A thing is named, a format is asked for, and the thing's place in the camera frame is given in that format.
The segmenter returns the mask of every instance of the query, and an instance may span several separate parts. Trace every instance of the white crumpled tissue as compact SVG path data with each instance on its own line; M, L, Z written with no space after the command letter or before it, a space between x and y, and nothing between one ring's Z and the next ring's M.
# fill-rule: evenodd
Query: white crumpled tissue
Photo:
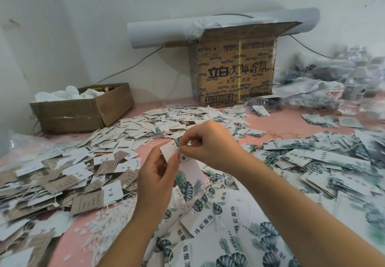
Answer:
M93 99L97 96L105 94L94 89L87 89L79 94L79 90L74 86L67 86L65 91L56 91L53 93L39 92L35 95L36 102L66 101L76 99Z

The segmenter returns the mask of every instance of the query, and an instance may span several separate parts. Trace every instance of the yellow strap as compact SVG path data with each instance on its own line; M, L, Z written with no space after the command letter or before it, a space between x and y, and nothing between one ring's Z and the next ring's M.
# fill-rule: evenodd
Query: yellow strap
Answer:
M242 52L242 41L239 40L238 42L238 100L241 99L241 52Z

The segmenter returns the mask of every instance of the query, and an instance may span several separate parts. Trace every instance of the cardboard box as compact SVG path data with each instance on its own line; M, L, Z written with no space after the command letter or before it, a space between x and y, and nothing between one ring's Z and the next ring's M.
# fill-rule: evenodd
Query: cardboard box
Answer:
M206 29L189 47L192 94L220 108L272 94L277 37L300 22Z
M135 104L128 83L88 86L79 92L106 86L115 89L94 99L30 103L42 132L90 132L113 124Z

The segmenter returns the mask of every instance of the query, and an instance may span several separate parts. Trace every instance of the left hand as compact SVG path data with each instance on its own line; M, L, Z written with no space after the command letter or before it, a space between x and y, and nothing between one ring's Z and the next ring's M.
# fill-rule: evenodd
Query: left hand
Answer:
M180 156L175 153L168 164L161 154L162 143L149 153L138 175L138 198L133 218L148 220L155 228L163 218L170 203L172 187L179 169Z

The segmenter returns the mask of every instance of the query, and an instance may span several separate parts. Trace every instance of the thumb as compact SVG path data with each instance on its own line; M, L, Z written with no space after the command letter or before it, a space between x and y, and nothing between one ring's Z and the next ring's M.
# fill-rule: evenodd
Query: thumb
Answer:
M194 147L192 145L183 145L179 147L179 151L189 158L194 158L195 160L199 160L202 156L202 147Z
M173 154L167 163L166 172L164 173L162 177L163 183L166 184L166 186L172 187L174 185L176 172L179 169L179 163L180 163L180 155L179 153Z

